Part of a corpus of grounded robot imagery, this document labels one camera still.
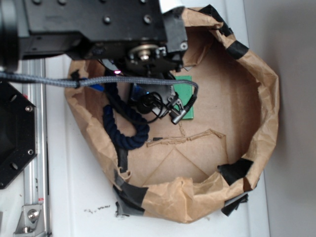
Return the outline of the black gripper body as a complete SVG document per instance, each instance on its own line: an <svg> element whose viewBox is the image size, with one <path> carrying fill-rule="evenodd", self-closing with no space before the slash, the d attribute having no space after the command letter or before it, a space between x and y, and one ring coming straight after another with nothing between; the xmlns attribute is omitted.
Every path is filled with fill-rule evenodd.
<svg viewBox="0 0 316 237"><path fill-rule="evenodd" d="M149 93L130 104L141 114L154 113L158 118L170 115L172 121L184 117L184 106L174 90L172 70L182 68L183 43L158 46L153 43L124 47L122 45L103 46L100 50L102 62L112 71L119 70L127 77L157 78L159 83L134 82Z"/></svg>

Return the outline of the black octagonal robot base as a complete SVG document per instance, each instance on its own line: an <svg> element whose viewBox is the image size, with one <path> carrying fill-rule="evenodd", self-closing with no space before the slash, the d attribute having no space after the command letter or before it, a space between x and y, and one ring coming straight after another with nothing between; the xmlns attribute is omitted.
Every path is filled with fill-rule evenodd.
<svg viewBox="0 0 316 237"><path fill-rule="evenodd" d="M0 82L0 188L6 189L37 155L35 106Z"/></svg>

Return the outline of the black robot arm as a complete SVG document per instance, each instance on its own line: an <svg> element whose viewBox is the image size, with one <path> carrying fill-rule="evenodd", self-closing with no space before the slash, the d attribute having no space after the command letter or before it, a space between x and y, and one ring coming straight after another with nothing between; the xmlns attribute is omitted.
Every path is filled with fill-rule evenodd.
<svg viewBox="0 0 316 237"><path fill-rule="evenodd" d="M0 78L18 75L19 61L68 55L108 59L136 77L161 77L183 66L188 38L182 5L158 0L3 0L0 3Z"/></svg>

